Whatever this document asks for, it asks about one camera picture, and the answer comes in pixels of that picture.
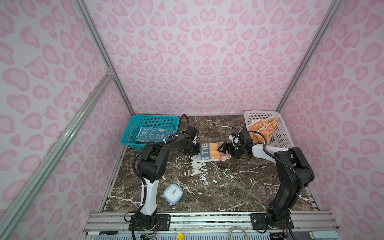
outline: brown marble tabletop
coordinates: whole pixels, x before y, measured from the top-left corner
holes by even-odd
[[[197,142],[200,143],[229,141],[231,133],[246,130],[243,116],[189,116],[189,123],[199,130]],[[180,124],[180,129],[187,126],[185,119]],[[127,149],[106,211],[134,211],[139,205],[141,182],[131,169],[137,151]],[[174,206],[162,197],[170,184],[177,184],[183,190],[183,198]],[[264,159],[231,158],[201,163],[197,168],[191,165],[189,156],[175,152],[169,156],[167,170],[159,182],[157,210],[265,211],[279,184],[276,165]],[[305,190],[293,210],[313,210]]]

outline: white cable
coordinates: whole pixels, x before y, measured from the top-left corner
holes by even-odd
[[[272,228],[273,230],[277,230],[277,229],[279,229],[279,227],[272,227],[272,226],[270,226],[269,224],[268,224],[268,227]]]
[[[151,229],[146,229],[146,228],[143,228],[145,231],[152,231],[154,228],[156,227],[156,223],[155,223],[155,225],[153,226],[153,228],[151,228]]]
[[[232,232],[233,232],[233,230],[240,230],[240,231],[242,231],[244,233],[244,235],[245,235],[245,240],[250,240],[247,231],[245,229],[243,229],[242,227],[238,227],[238,226],[233,227],[233,228],[231,228],[231,230],[229,230],[229,234],[228,234],[229,235],[229,240],[232,240]]]
[[[163,138],[163,142],[164,142],[164,144],[167,144],[167,141],[166,141],[166,139],[165,138]]]

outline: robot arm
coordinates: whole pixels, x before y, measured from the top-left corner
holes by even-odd
[[[170,154],[179,150],[186,155],[197,154],[200,144],[196,144],[199,132],[195,127],[188,126],[187,130],[169,136],[164,143],[148,142],[137,164],[140,177],[145,181],[141,185],[141,202],[144,203],[131,220],[136,226],[151,229],[155,225],[157,204],[156,195],[159,180],[163,177]]]
[[[237,158],[241,154],[247,154],[276,162],[281,184],[275,199],[268,205],[265,218],[272,228],[282,226],[303,188],[314,180],[314,173],[303,152],[298,147],[279,149],[265,143],[253,143],[249,131],[232,134],[230,139],[235,145],[225,142],[218,151],[228,151]]]

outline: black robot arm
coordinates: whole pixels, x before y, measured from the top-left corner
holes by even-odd
[[[132,167],[135,168],[135,162],[139,158],[138,172],[135,174],[142,180],[141,205],[130,221],[134,240],[134,226],[143,229],[152,229],[155,226],[157,187],[166,170],[169,155],[177,150],[186,155],[199,153],[200,144],[195,143],[198,134],[195,127],[188,126],[185,131],[172,134],[163,142],[149,141],[141,150],[141,154],[134,158]]]
[[[303,188],[314,180],[314,173],[303,152],[298,147],[276,152],[275,156],[281,160],[281,162],[276,161],[280,187],[275,198],[268,205],[266,221],[271,227],[280,227],[286,221],[287,214],[290,214],[290,210],[299,198]],[[295,170],[302,179],[303,186],[299,185],[297,176],[282,162]]]
[[[265,143],[254,143],[249,134],[250,132],[260,134]],[[280,227],[286,221],[287,227],[290,229],[290,226],[292,226],[288,224],[290,211],[304,187],[307,187],[314,180],[314,173],[303,152],[298,147],[292,147],[272,154],[266,149],[267,139],[265,136],[256,131],[233,133],[231,139],[232,143],[225,142],[217,150],[223,153],[228,151],[232,156],[239,158],[242,154],[252,156],[254,152],[252,149],[262,144],[263,151],[275,159],[280,187],[276,197],[268,205],[265,221],[271,228]]]

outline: black cable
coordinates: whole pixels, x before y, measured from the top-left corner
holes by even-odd
[[[173,136],[172,139],[170,139],[169,141],[167,141],[167,143],[170,143],[170,142],[173,142],[177,139],[176,136]],[[137,210],[135,211],[135,214],[131,217],[132,221],[131,221],[131,229],[132,229],[132,238],[133,240],[136,240],[136,237],[135,237],[135,233],[134,233],[134,220],[136,219],[136,217],[138,216],[140,210],[143,208],[144,204],[145,204],[145,201],[146,201],[146,198],[147,198],[147,183],[145,182],[144,178],[140,176],[140,174],[138,173],[137,169],[136,169],[136,161],[137,159],[139,158],[139,156],[141,155],[141,153],[153,146],[153,145],[156,145],[156,144],[165,144],[165,142],[161,141],[161,142],[152,142],[152,143],[149,143],[147,145],[145,145],[144,147],[142,147],[138,152],[137,154],[134,156],[133,160],[132,160],[132,171],[133,173],[141,180],[141,182],[143,183],[144,185],[144,191],[143,191],[143,202],[141,202],[141,205],[137,208]]]
[[[239,138],[239,135],[236,135],[236,136],[233,137],[233,139],[232,139],[232,143],[233,143],[234,145],[239,145],[239,141],[237,141],[237,143],[235,143],[235,139],[236,139],[236,138]]]
[[[254,133],[259,134],[260,136],[263,137],[263,139],[264,139],[264,141],[265,141],[265,144],[268,144],[268,141],[267,141],[266,137],[265,137],[262,133],[260,133],[260,132],[258,132],[258,131],[248,131],[248,132],[254,132]]]
[[[286,164],[285,162],[283,162],[280,158],[278,158],[277,156],[275,156],[275,155],[273,155],[272,153],[270,153],[270,152],[268,152],[267,150],[266,150],[266,144],[264,144],[263,145],[263,151],[268,155],[268,156],[270,156],[270,157],[272,157],[273,159],[275,159],[276,161],[278,161],[279,163],[281,163],[281,164],[283,164],[286,168],[288,168],[296,177],[297,177],[297,179],[299,180],[299,193],[301,193],[302,191],[303,191],[303,189],[304,189],[304,182],[303,182],[303,180],[301,179],[301,177],[300,177],[300,175],[291,167],[291,166],[289,166],[288,164]],[[289,225],[289,215],[290,215],[290,209],[288,209],[288,211],[287,211],[287,214],[286,214],[286,216],[285,216],[285,220],[286,220],[286,223],[287,223],[287,227],[288,227],[288,231],[289,231],[289,233],[291,234],[291,236],[292,236],[292,238],[293,238],[293,240],[296,240],[296,237],[295,237],[295,235],[293,234],[293,232],[292,232],[292,229],[291,229],[291,227],[290,227],[290,225]]]
[[[183,114],[183,115],[181,115],[181,117],[180,117],[179,126],[177,127],[177,131],[179,131],[179,129],[180,129],[180,123],[181,123],[181,120],[183,119],[183,117],[185,117],[185,119],[187,120],[187,125],[189,126],[188,116],[185,115],[185,114]]]
[[[263,222],[265,222],[265,225],[266,225],[265,230],[264,230],[263,232],[260,232],[259,230],[256,229],[256,231],[257,231],[258,233],[261,233],[261,234],[265,233],[265,232],[267,231],[267,229],[268,229],[268,224],[267,224],[267,222],[266,222],[266,221],[263,221]]]
[[[154,230],[151,234],[148,234],[148,236],[151,236],[151,235],[153,235],[154,233],[156,233],[157,230],[159,229],[159,225],[160,225],[159,222],[155,222],[155,230]]]
[[[293,232],[292,232],[292,229],[291,229],[290,225],[289,225],[289,215],[290,215],[290,212],[287,211],[287,214],[286,214],[286,216],[285,216],[285,221],[286,221],[287,226],[288,226],[288,231],[289,231],[289,233],[291,234],[293,240],[297,240],[296,237],[295,237],[295,235],[294,235]]]
[[[124,215],[124,221],[129,222],[129,221],[125,218],[125,216],[126,216],[127,214],[133,214],[133,213],[135,213],[135,211],[127,212],[127,213]]]

